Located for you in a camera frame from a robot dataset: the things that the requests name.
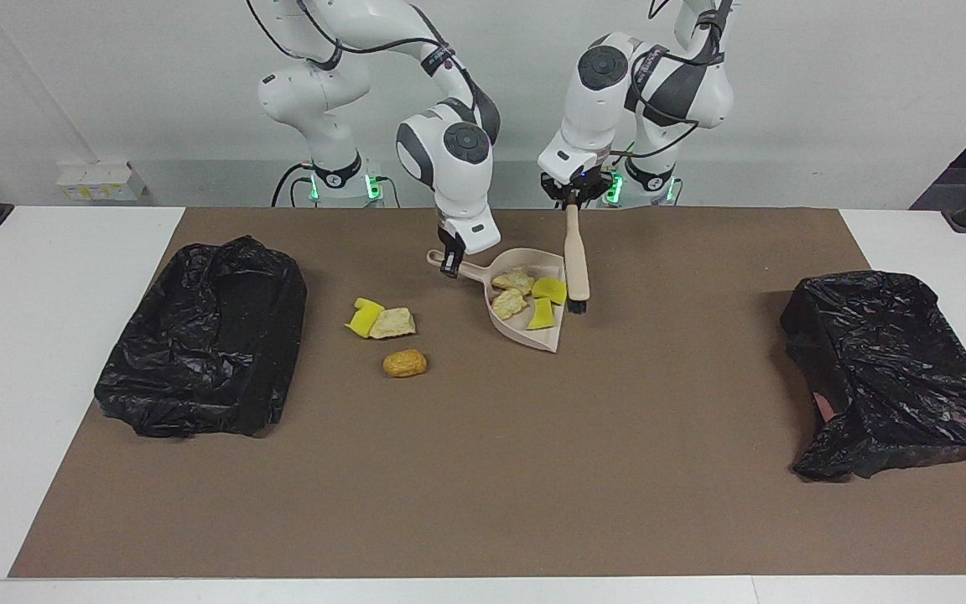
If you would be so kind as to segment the beige brush black bristles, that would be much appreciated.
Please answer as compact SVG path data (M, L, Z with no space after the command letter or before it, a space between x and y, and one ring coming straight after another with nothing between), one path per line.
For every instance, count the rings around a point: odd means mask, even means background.
M566 263L567 310L582 315L587 312L590 298L585 245L580 236L579 208L575 204L564 207L566 237L563 256Z

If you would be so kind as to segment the beige plastic dustpan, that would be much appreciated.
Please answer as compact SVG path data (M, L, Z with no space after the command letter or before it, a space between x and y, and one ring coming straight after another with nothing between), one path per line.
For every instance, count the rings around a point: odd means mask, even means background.
M476 265L468 263L467 260L461 261L459 276L483 284L488 316L501 334L517 341L518 344L555 353L558 351L561 325L563 324L564 314L566 314L564 302L559 303L559 305L557 303L549 305L553 314L553 325L540 326L539 329L529 328L529 324L534 318L534 307L537 306L531 294L526 294L524 297L527 303L525 309L510 317L500 318L494 310L494 299L500 297L501 294L501 290L494 286L494 280L503 274L516 271L534 279L551 278L559 280L561 283L566 280L564 257L524 247L499 253L487 265Z

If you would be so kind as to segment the brown foam bread roll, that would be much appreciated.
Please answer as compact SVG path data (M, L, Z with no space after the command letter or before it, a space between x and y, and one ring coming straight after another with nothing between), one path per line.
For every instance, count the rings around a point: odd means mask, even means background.
M427 368L426 356L418 349L402 349L391 353L382 361L382 370L390 378L410 378L425 374Z

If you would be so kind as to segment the crumpled black trash bag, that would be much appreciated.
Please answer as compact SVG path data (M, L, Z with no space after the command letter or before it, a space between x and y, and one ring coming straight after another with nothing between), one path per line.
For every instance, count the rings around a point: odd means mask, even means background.
M287 253L249 236L169 258L124 326L93 397L137 435L260 435L279 424L308 288Z
M802 279L779 321L817 415L795 474L846 482L966 461L966 349L923 280L875 270ZM813 391L836 410L825 424Z

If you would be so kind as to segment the brown paper table mat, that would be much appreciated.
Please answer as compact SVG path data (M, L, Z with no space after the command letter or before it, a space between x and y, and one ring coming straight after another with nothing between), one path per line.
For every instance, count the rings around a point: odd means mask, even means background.
M556 353L426 264L429 211L191 209L169 252L256 238L308 288L280 424L137 436L88 410L12 577L966 574L966 462L805 482L779 317L867 263L838 211L580 218L593 298ZM361 339L356 298L417 333ZM425 374L391 378L418 349Z

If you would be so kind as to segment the white power strip box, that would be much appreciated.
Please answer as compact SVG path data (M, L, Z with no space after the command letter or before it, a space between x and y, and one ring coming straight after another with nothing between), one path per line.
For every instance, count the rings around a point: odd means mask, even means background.
M61 165L56 187L77 202L132 203L148 195L148 186L127 161Z

